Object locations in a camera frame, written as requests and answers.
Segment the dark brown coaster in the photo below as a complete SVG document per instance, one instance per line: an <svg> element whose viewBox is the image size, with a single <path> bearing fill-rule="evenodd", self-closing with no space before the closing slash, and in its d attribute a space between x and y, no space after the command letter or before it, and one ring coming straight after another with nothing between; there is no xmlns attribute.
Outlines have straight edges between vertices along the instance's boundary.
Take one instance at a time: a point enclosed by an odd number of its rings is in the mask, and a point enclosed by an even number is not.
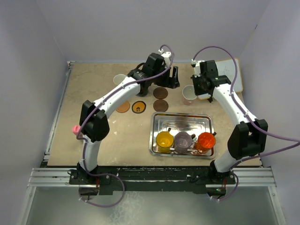
<svg viewBox="0 0 300 225"><path fill-rule="evenodd" d="M165 99L168 96L168 91L166 88L157 87L153 91L153 96L157 99Z"/></svg>
<svg viewBox="0 0 300 225"><path fill-rule="evenodd" d="M158 99L153 103L153 108L156 112L166 112L168 107L169 104L163 99Z"/></svg>

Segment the pink mug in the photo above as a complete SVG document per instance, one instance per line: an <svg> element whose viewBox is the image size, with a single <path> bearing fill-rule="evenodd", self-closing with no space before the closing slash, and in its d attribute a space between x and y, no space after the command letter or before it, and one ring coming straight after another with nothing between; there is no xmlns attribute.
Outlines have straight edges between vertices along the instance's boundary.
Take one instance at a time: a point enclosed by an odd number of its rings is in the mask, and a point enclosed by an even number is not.
<svg viewBox="0 0 300 225"><path fill-rule="evenodd" d="M197 96L195 95L195 91L194 91L194 86L193 85L185 86L182 90L182 96L183 96L183 104L191 105L197 99Z"/></svg>

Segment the black mug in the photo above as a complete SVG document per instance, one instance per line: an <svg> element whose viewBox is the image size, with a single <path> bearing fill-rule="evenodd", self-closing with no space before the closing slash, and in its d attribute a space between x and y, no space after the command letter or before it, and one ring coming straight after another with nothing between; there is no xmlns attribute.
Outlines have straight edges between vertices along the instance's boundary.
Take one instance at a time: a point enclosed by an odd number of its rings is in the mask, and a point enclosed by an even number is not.
<svg viewBox="0 0 300 225"><path fill-rule="evenodd" d="M136 94L138 97L145 97L149 93L149 87L140 85L140 91Z"/></svg>

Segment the yellow black-rimmed coaster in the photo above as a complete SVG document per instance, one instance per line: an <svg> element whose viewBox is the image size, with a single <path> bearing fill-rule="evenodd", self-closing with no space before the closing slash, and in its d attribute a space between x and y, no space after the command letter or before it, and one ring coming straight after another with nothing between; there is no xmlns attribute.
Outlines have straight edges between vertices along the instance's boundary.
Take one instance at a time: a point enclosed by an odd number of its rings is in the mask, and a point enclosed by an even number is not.
<svg viewBox="0 0 300 225"><path fill-rule="evenodd" d="M132 112L136 114L141 114L146 110L146 103L143 101L136 101L132 105Z"/></svg>

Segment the orange-brown wooden coaster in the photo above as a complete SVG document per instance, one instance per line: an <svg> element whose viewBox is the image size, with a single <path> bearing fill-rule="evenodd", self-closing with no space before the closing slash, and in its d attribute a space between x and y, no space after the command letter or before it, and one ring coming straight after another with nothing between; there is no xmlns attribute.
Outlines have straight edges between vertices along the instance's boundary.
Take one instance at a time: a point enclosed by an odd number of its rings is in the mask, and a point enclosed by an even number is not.
<svg viewBox="0 0 300 225"><path fill-rule="evenodd" d="M119 113L125 113L130 109L130 103L128 101L125 101L122 105L120 105L116 111Z"/></svg>

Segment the yellow-green mug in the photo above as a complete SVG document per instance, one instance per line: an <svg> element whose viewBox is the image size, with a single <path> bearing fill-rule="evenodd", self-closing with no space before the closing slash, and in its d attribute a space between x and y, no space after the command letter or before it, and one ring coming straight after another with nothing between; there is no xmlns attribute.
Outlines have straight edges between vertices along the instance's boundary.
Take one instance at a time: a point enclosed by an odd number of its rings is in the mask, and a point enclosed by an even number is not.
<svg viewBox="0 0 300 225"><path fill-rule="evenodd" d="M115 85L119 85L120 83L123 82L123 80L126 78L127 76L124 74L118 74L113 78L113 83Z"/></svg>

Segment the yellow translucent cup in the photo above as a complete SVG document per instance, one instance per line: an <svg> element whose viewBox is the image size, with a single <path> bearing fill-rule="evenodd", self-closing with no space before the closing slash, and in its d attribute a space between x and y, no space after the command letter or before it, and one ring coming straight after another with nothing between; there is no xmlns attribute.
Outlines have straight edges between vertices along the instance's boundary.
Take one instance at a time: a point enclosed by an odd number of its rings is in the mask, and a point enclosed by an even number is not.
<svg viewBox="0 0 300 225"><path fill-rule="evenodd" d="M160 153L168 153L173 146L174 137L168 131L158 133L156 137L156 149Z"/></svg>

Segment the purple translucent cup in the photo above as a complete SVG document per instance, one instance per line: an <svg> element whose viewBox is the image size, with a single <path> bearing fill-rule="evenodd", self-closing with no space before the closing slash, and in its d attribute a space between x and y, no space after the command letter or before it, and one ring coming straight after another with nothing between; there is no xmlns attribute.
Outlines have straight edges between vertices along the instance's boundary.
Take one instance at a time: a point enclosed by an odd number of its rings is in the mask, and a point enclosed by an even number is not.
<svg viewBox="0 0 300 225"><path fill-rule="evenodd" d="M190 135L187 132L179 132L174 137L174 150L179 154L186 154L194 138L195 134Z"/></svg>

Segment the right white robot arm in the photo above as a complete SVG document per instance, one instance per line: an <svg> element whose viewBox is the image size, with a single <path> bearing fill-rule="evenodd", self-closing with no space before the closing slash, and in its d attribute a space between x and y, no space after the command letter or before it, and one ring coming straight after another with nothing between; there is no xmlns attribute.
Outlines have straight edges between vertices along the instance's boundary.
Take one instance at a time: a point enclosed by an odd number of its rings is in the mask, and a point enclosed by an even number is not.
<svg viewBox="0 0 300 225"><path fill-rule="evenodd" d="M228 114L234 125L233 132L227 142L227 151L212 163L209 180L220 183L225 173L246 157L253 157L265 149L266 134L257 130L268 130L266 120L257 119L239 99L232 88L232 82L226 75L219 75L214 60L192 60L194 74L191 76L197 96L209 95L209 101L216 100Z"/></svg>

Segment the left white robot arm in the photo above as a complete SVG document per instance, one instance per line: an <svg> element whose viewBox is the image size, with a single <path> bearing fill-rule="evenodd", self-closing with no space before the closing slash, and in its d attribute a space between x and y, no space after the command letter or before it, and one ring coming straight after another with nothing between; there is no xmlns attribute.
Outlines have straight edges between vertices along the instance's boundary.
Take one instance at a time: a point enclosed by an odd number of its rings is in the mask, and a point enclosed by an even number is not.
<svg viewBox="0 0 300 225"><path fill-rule="evenodd" d="M132 96L147 95L152 84L172 89L179 86L178 68L172 65L173 58L172 51L160 49L158 53L151 53L146 62L130 70L112 91L94 102L87 100L83 103L76 138L83 140L79 166L83 169L80 179L86 184L96 180L98 152L102 140L110 131L108 119L113 112Z"/></svg>

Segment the orange translucent cup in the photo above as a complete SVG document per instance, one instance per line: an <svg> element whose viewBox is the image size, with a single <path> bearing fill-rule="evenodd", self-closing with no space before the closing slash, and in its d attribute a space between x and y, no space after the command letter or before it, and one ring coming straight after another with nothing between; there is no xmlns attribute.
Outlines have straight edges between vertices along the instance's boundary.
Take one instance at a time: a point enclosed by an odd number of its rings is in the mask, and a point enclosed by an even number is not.
<svg viewBox="0 0 300 225"><path fill-rule="evenodd" d="M212 133L203 132L198 136L194 144L194 149L200 153L206 153L211 150L215 144L215 136Z"/></svg>

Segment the white whiteboard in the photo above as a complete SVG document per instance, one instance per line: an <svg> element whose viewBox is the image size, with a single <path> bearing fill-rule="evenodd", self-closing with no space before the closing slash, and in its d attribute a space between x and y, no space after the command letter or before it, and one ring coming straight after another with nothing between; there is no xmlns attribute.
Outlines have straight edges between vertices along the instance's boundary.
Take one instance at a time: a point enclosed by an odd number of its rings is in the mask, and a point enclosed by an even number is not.
<svg viewBox="0 0 300 225"><path fill-rule="evenodd" d="M240 93L243 91L243 83L240 71L240 61L238 58L215 61L218 69L218 78L213 83L216 87L221 84L233 84L233 91ZM197 96L199 100L209 100L212 96L204 94Z"/></svg>

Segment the silver metal tray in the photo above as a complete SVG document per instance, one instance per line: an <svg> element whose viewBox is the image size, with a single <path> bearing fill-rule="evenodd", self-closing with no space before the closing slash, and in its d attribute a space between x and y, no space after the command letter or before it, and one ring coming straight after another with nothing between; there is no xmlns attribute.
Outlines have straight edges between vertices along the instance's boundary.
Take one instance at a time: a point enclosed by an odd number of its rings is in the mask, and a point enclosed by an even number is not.
<svg viewBox="0 0 300 225"><path fill-rule="evenodd" d="M186 153L178 153L173 147L170 148L167 153L162 153L157 150L156 137L158 133L167 130L170 130L172 136L175 136L179 132L187 132L190 135L195 135L192 145ZM194 149L194 143L197 141L198 136L203 132L214 133L213 120L208 115L155 112L152 115L150 123L149 152L152 155L162 157L213 159L215 157L213 148L206 153L200 153Z"/></svg>

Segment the pink cylinder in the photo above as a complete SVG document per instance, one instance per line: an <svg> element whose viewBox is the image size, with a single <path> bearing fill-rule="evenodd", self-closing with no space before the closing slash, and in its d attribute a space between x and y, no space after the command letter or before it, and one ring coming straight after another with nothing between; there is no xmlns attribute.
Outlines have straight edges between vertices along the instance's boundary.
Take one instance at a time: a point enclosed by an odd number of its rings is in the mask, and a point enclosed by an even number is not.
<svg viewBox="0 0 300 225"><path fill-rule="evenodd" d="M80 125L76 125L72 128L72 132L74 135L78 135L78 136L81 136L81 132L80 132L80 128L81 126Z"/></svg>

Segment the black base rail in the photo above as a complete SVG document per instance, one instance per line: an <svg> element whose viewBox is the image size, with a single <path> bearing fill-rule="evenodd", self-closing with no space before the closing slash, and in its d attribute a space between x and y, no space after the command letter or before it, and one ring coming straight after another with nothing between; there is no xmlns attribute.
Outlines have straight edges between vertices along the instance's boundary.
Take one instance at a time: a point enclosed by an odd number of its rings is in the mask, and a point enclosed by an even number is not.
<svg viewBox="0 0 300 225"><path fill-rule="evenodd" d="M99 195L114 192L191 192L204 194L207 185L221 188L235 185L233 172L218 173L210 166L129 166L102 165L90 173L79 166L59 166L66 170L71 185L90 186Z"/></svg>

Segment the aluminium frame rail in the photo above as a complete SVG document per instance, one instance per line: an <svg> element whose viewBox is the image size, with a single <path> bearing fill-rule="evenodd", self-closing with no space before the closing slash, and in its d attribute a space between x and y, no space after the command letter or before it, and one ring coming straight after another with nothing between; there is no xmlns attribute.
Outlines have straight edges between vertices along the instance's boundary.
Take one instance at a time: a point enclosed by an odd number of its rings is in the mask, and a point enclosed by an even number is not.
<svg viewBox="0 0 300 225"><path fill-rule="evenodd" d="M63 86L63 91L60 97L59 105L52 123L51 131L49 134L48 142L44 152L43 160L39 168L33 168L28 187L65 187L69 186L69 174L68 170L72 169L70 166L48 166L48 161L51 156L51 149L55 138L55 133L58 127L59 118L68 89L68 83L70 81L71 73L74 67L75 61L68 62L68 70L66 73L66 80Z"/></svg>

